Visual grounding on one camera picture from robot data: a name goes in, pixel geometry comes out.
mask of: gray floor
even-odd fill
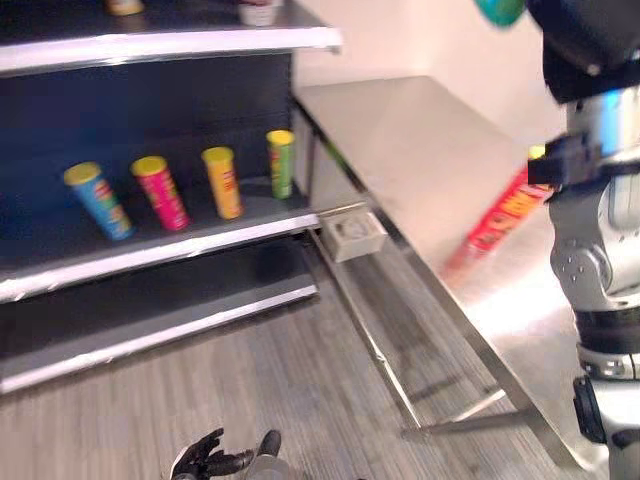
[[[425,421],[493,386],[395,251],[347,270]],[[282,430],[296,478],[607,478],[604,468],[558,469],[524,426],[401,439],[394,398],[323,268],[314,271],[319,298],[1,398],[0,478],[167,478],[177,451],[217,426],[230,451]],[[489,413],[510,408],[503,400]]]

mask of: pink chip can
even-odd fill
[[[133,162],[131,172],[140,182],[164,228],[181,230],[189,225],[189,217],[164,158],[143,157]]]

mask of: stainless steel table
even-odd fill
[[[550,456],[563,466],[601,464],[606,448],[580,435],[573,411],[572,380],[581,373],[577,337],[549,266],[553,229],[546,208],[465,282],[438,275],[522,168],[526,148],[428,77],[309,87],[297,98],[316,136],[339,152],[345,172],[397,228],[412,266]]]

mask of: store shelf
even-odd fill
[[[316,292],[302,246],[285,238],[5,304],[0,393]]]
[[[108,15],[102,3],[0,2],[0,75],[342,43],[294,2],[262,28],[240,23],[235,0],[153,0],[128,17]]]
[[[162,228],[141,192],[124,198],[136,233],[120,242],[108,240],[80,206],[3,225],[0,303],[318,224],[295,188],[289,199],[277,200],[269,179],[260,177],[240,182],[240,192],[244,214],[227,221],[218,217],[209,185],[185,189],[181,196],[192,223],[180,232]]]

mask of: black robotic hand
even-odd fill
[[[239,472],[253,460],[253,450],[228,455],[224,450],[212,451],[220,445],[224,429],[219,428],[180,452],[171,469],[172,480],[209,480]]]

